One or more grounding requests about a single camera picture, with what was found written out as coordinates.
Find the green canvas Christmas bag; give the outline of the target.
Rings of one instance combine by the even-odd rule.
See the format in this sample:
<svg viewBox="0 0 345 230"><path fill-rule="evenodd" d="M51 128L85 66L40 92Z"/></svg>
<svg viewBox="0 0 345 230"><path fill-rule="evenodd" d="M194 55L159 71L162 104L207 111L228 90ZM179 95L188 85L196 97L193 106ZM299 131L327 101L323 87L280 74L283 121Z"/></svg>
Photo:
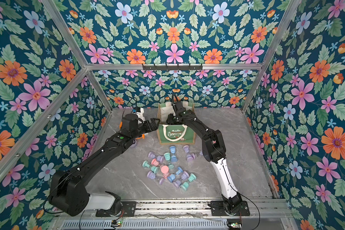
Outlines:
<svg viewBox="0 0 345 230"><path fill-rule="evenodd" d="M160 120L157 135L161 145L168 144L194 144L196 134L186 125L167 123L170 114L174 115L173 105L171 102L161 103L158 106L157 118Z"/></svg>

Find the large pink hourglass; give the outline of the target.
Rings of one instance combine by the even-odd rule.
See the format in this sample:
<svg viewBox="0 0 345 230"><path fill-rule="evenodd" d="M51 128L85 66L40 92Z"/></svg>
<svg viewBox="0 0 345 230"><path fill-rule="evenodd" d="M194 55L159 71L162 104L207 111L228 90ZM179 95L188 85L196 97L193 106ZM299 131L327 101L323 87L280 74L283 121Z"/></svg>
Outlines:
<svg viewBox="0 0 345 230"><path fill-rule="evenodd" d="M160 167L160 171L161 171L161 173L163 174L163 177L164 177L164 178L167 178L167 177L170 175L170 173L169 173L169 167L166 166L166 165L162 165L162 166Z"/></svg>

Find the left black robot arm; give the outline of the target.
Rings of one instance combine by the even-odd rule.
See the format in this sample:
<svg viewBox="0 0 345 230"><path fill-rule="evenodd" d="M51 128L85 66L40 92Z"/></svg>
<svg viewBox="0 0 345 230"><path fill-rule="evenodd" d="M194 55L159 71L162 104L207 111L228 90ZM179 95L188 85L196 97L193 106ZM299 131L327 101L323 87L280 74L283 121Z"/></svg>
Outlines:
<svg viewBox="0 0 345 230"><path fill-rule="evenodd" d="M120 196L112 192L90 194L86 186L110 161L124 153L143 134L156 131L160 120L142 120L136 114L122 118L118 132L81 164L67 171L57 171L51 181L48 202L74 217L85 210L104 210L111 216L122 211Z"/></svg>

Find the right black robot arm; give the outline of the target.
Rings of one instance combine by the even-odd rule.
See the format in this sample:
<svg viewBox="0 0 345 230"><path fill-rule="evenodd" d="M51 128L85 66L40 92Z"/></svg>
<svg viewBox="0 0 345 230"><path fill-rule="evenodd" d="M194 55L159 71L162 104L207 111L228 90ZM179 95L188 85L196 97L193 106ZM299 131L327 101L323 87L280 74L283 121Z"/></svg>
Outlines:
<svg viewBox="0 0 345 230"><path fill-rule="evenodd" d="M181 101L173 101L172 108L173 113L168 115L167 124L185 125L201 138L203 156L213 166L221 187L223 209L228 215L235 214L242 205L242 197L234 185L227 166L226 147L222 133L205 125L198 119L195 112L187 110Z"/></svg>

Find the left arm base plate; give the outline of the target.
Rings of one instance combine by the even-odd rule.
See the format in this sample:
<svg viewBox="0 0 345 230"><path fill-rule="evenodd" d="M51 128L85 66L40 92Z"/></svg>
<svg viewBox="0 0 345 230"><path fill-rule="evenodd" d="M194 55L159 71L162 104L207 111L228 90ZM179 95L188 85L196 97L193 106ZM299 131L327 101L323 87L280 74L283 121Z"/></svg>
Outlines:
<svg viewBox="0 0 345 230"><path fill-rule="evenodd" d="M134 217L137 202L135 201L118 201L110 209L99 209L96 217Z"/></svg>

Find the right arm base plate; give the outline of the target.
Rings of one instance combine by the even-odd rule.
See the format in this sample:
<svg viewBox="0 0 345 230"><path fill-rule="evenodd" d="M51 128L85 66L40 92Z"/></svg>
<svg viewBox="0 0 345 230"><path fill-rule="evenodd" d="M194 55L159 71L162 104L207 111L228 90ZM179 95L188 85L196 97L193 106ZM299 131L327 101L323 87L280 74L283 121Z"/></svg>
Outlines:
<svg viewBox="0 0 345 230"><path fill-rule="evenodd" d="M250 216L250 210L246 201L236 205L230 205L226 201L211 201L208 206L211 209L212 216Z"/></svg>

